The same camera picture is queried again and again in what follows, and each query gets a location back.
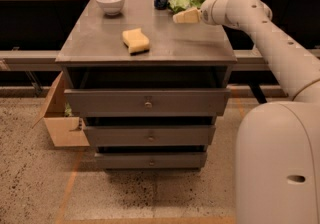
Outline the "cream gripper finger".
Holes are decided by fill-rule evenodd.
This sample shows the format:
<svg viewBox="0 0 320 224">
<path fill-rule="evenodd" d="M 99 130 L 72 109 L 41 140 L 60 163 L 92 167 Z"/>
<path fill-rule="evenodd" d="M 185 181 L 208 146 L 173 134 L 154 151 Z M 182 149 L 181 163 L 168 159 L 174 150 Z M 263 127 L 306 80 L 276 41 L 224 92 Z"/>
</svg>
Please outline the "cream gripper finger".
<svg viewBox="0 0 320 224">
<path fill-rule="evenodd" d="M 181 11 L 173 16 L 175 23 L 199 23 L 200 22 L 200 11 L 193 7 L 185 11 Z"/>
</svg>

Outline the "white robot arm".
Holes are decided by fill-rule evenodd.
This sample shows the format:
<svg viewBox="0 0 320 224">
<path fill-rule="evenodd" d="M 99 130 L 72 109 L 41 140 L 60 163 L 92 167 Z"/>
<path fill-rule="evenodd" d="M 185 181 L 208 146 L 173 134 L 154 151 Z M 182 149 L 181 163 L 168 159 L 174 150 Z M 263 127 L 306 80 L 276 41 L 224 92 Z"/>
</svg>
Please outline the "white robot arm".
<svg viewBox="0 0 320 224">
<path fill-rule="evenodd" d="M 320 224 L 320 60 L 260 0 L 206 0 L 198 19 L 245 32 L 288 97 L 252 109 L 239 126 L 236 224 Z"/>
</svg>

